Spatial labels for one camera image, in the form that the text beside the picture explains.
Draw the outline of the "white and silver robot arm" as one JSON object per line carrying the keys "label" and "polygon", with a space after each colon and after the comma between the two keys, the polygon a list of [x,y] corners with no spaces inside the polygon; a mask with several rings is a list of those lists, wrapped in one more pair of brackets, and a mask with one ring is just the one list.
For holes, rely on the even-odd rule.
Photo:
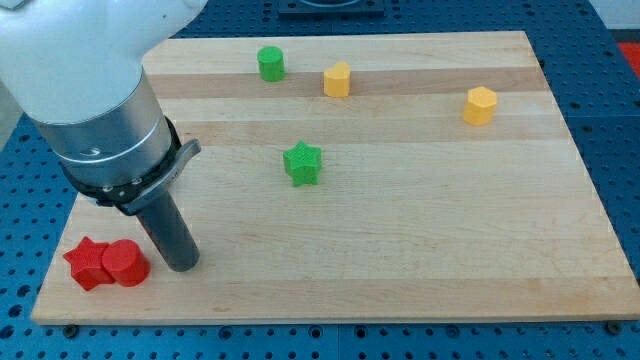
{"label": "white and silver robot arm", "polygon": [[1,80],[101,206],[134,215],[167,193],[199,150],[182,145],[142,64],[207,0],[30,0],[1,4]]}

